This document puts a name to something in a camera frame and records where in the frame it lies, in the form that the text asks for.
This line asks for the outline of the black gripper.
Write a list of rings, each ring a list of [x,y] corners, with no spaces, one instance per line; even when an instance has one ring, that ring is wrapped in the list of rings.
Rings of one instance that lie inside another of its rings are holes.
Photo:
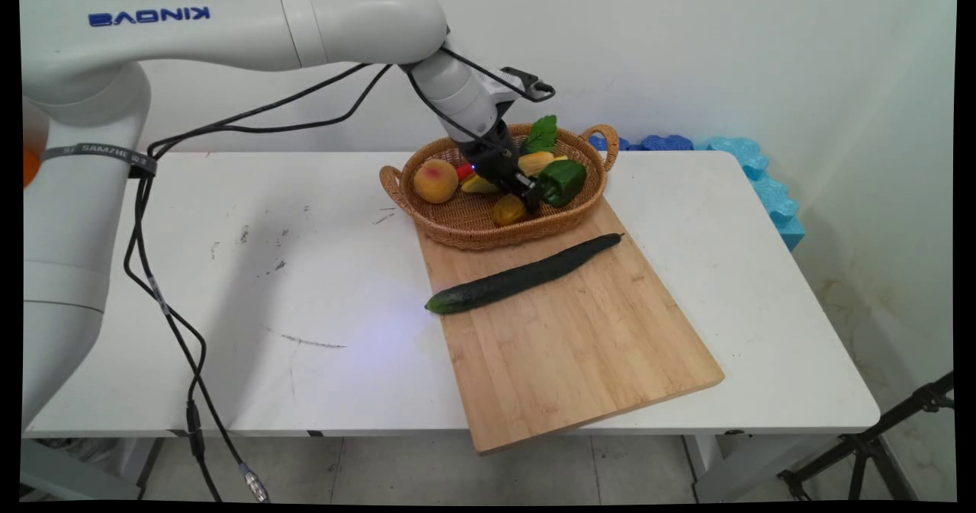
[[[527,213],[539,212],[544,187],[540,186],[537,177],[526,174],[520,178],[522,170],[517,165],[519,154],[504,120],[498,120],[484,137],[456,142],[456,145],[464,159],[473,165],[478,176],[488,180],[503,193],[516,196]]]

